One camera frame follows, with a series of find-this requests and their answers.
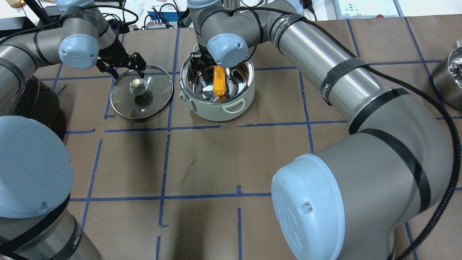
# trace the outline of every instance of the cable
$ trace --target cable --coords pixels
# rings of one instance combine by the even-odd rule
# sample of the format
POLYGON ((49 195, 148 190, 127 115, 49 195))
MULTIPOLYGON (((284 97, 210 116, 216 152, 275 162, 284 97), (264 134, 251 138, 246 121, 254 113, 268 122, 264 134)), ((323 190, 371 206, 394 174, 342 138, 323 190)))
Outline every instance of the cable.
POLYGON ((248 5, 246 5, 242 0, 240 0, 240 1, 241 1, 241 3, 242 3, 245 7, 257 7, 257 6, 261 5, 261 4, 263 4, 263 2, 264 2, 265 0, 260 0, 260 2, 258 2, 258 3, 257 3, 256 5, 254 5, 254 6, 248 6, 248 5))
POLYGON ((153 8, 154 13, 156 14, 156 20, 160 23, 162 23, 162 17, 160 16, 159 11, 157 11, 155 8, 153 8))
POLYGON ((43 7, 42 2, 40 2, 40 0, 37 0, 37 2, 40 5, 40 7, 45 11, 45 8, 43 7))
POLYGON ((27 17, 26 11, 24 10, 23 2, 21 0, 19 0, 19 4, 21 5, 21 8, 23 9, 24 15, 27 17))
POLYGON ((163 4, 163 5, 160 7, 160 9, 159 9, 159 13, 161 13, 161 12, 162 12, 162 8, 163 8, 164 6, 173 6, 173 8, 174 8, 174 9, 175 9, 175 11, 176 11, 176 15, 178 16, 178 21, 180 21, 180 19, 181 19, 181 18, 180 18, 180 11, 177 9, 177 7, 176 7, 176 6, 174 6, 174 5, 173 5, 173 4, 171 4, 171 3, 166 3, 166 4, 163 4))
POLYGON ((100 5, 100 6, 86 6, 86 7, 82 7, 82 10, 87 10, 87 9, 92 9, 92 8, 98 8, 98 7, 107 7, 107 8, 114 8, 114 9, 119 9, 119 10, 122 10, 122 11, 126 11, 132 15, 135 16, 135 20, 131 21, 131 22, 125 22, 125 18, 123 18, 124 20, 124 23, 127 24, 127 25, 132 25, 134 23, 136 23, 138 21, 138 14, 124 8, 124 7, 118 7, 118 6, 109 6, 109 5, 100 5))
MULTIPOLYGON (((272 11, 272 12, 278 12, 282 14, 291 14, 290 12, 278 10, 278 9, 273 9, 273 8, 266 8, 266 7, 256 7, 256 8, 238 8, 232 11, 232 13, 241 11, 241 10, 266 10, 266 11, 272 11)), ((329 39, 331 39, 338 47, 340 47, 344 52, 346 52, 348 55, 351 57, 356 57, 354 53, 352 53, 349 49, 347 49, 344 45, 342 45, 335 37, 333 37, 330 33, 328 33, 324 28, 319 26, 318 24, 308 20, 307 18, 303 17, 302 20, 314 27, 316 27, 318 30, 320 30, 323 34, 325 34, 329 39)), ((402 87, 405 87, 409 89, 410 91, 418 94, 421 96, 423 99, 428 101, 432 106, 434 106, 438 112, 443 116, 444 121, 449 127, 449 131, 451 134, 451 140, 452 140, 452 146, 453 146, 453 164, 452 164, 452 172, 451 172, 451 177, 450 181, 448 184, 448 187, 446 188, 446 191, 443 195, 443 198, 441 199, 440 203, 438 204, 435 213, 433 213, 432 217, 428 221, 428 224, 425 226, 425 228, 422 230, 422 232, 419 234, 419 236, 414 240, 414 242, 407 247, 407 249, 397 258, 397 260, 403 260, 406 259, 413 251, 417 249, 419 245, 422 244, 422 242, 425 240, 425 238, 428 237, 428 235, 431 233, 435 225, 438 223, 439 219, 441 218, 442 213, 448 206, 448 203, 454 194, 454 190, 457 185, 457 181, 459 179, 459 170, 461 167, 461 149, 460 149, 460 140, 459 140, 459 135, 457 133, 457 128, 454 122, 452 121, 450 115, 448 112, 433 98, 431 98, 429 95, 426 93, 420 91, 419 89, 401 81, 398 79, 395 79, 393 77, 390 77, 388 75, 385 75, 381 72, 376 71, 375 69, 371 67, 365 67, 368 71, 372 72, 373 74, 382 77, 384 79, 387 79, 391 82, 397 83, 401 85, 402 87)))
POLYGON ((122 22, 122 19, 120 19, 120 17, 116 14, 113 14, 113 13, 102 13, 102 15, 104 15, 104 18, 108 17, 108 16, 112 16, 114 19, 118 20, 119 22, 122 22))
POLYGON ((18 36, 18 35, 23 35, 23 34, 28 34, 28 33, 31 33, 31 32, 41 31, 42 29, 55 26, 55 25, 59 24, 61 21, 63 21, 64 19, 65 18, 60 18, 60 19, 58 19, 57 21, 55 21, 55 22, 53 22, 51 24, 43 25, 43 26, 40 26, 40 27, 37 27, 37 28, 27 29, 27 30, 24 30, 24 31, 15 32, 15 33, 13 33, 11 35, 8 35, 7 37, 1 39, 0 44, 3 44, 7 40, 9 40, 9 39, 11 39, 11 38, 13 38, 15 36, 18 36))
MULTIPOLYGON (((126 2, 127 2, 127 0, 124 0, 123 4, 122 4, 122 8, 124 8, 124 9, 125 9, 125 3, 126 2)), ((122 19, 123 19, 123 22, 125 23, 125 11, 124 10, 122 10, 122 19)))
POLYGON ((150 15, 150 14, 146 15, 145 21, 144 21, 144 26, 143 26, 145 29, 146 29, 146 19, 147 19, 148 17, 151 17, 151 19, 154 21, 154 16, 152 16, 152 15, 150 15))
POLYGON ((252 56, 254 55, 255 51, 257 50, 257 46, 258 46, 258 45, 255 45, 254 50, 253 50, 252 53, 249 55, 249 57, 247 57, 247 59, 243 60, 242 62, 248 62, 248 61, 252 58, 252 56))

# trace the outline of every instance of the brown table surface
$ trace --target brown table surface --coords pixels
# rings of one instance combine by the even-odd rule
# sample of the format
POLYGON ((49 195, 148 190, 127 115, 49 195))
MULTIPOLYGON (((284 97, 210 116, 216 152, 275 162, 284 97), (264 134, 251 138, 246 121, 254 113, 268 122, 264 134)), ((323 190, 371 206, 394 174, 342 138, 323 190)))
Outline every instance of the brown table surface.
MULTIPOLYGON (((319 24, 375 69, 435 98, 430 73, 462 38, 462 15, 319 24)), ((347 137, 348 122, 271 43, 252 58, 250 108, 234 120, 210 122, 178 97, 178 72, 196 44, 192 28, 132 31, 121 39, 127 52, 141 53, 174 80, 171 106, 149 120, 116 114, 108 101, 113 80, 96 68, 56 65, 36 73, 59 92, 67 121, 64 142, 75 170, 68 208, 105 259, 295 259, 274 214, 272 176, 299 155, 347 137)), ((461 127, 461 112, 445 106, 461 127)), ((459 188, 417 250, 419 259, 462 257, 461 209, 459 188)), ((432 212, 396 229, 398 254, 432 212)))

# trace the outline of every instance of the power strip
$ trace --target power strip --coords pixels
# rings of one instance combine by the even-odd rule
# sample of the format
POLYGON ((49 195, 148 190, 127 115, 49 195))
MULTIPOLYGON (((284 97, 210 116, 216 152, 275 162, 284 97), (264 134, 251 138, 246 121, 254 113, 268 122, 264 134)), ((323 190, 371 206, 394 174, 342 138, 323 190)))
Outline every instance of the power strip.
POLYGON ((149 22, 146 24, 146 30, 157 30, 157 29, 166 29, 165 23, 154 23, 149 22))

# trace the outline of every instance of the stainless steel pot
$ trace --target stainless steel pot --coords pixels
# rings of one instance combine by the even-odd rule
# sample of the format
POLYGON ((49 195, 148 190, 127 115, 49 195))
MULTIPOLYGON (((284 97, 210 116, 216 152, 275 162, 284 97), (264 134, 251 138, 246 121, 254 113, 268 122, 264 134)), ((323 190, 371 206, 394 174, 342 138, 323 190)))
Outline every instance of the stainless steel pot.
POLYGON ((227 91, 223 98, 213 94, 213 66, 199 74, 193 73, 188 57, 181 69, 180 99, 197 115, 210 121, 226 121, 244 113, 255 95, 252 61, 240 63, 229 71, 227 91))
POLYGON ((433 71, 433 82, 444 100, 462 110, 462 39, 433 71))

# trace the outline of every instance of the light blue joint cap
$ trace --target light blue joint cap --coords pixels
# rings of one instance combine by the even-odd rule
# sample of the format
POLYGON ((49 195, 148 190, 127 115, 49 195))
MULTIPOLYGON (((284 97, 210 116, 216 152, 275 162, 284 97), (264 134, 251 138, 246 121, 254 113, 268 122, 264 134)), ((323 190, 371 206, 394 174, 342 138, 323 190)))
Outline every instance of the light blue joint cap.
POLYGON ((59 45, 59 58, 71 68, 91 68, 98 59, 98 41, 87 34, 74 34, 59 45))
POLYGON ((305 15, 305 12, 303 11, 303 5, 300 3, 299 0, 286 0, 287 2, 289 2, 293 8, 295 8, 295 11, 301 15, 301 16, 304 16, 305 15))
POLYGON ((218 0, 187 0, 186 3, 191 9, 202 9, 218 3, 218 0))
POLYGON ((56 0, 59 10, 65 12, 69 7, 84 7, 94 3, 93 0, 56 0))
POLYGON ((277 171, 271 196, 282 234, 299 260, 335 260, 345 238, 345 210, 332 171, 302 155, 277 171))
POLYGON ((224 68, 232 68, 245 60, 249 49, 247 42, 237 34, 218 34, 207 43, 207 50, 215 62, 224 68))
POLYGON ((0 217, 50 213, 71 192, 74 173, 62 143, 45 125, 0 117, 0 217))

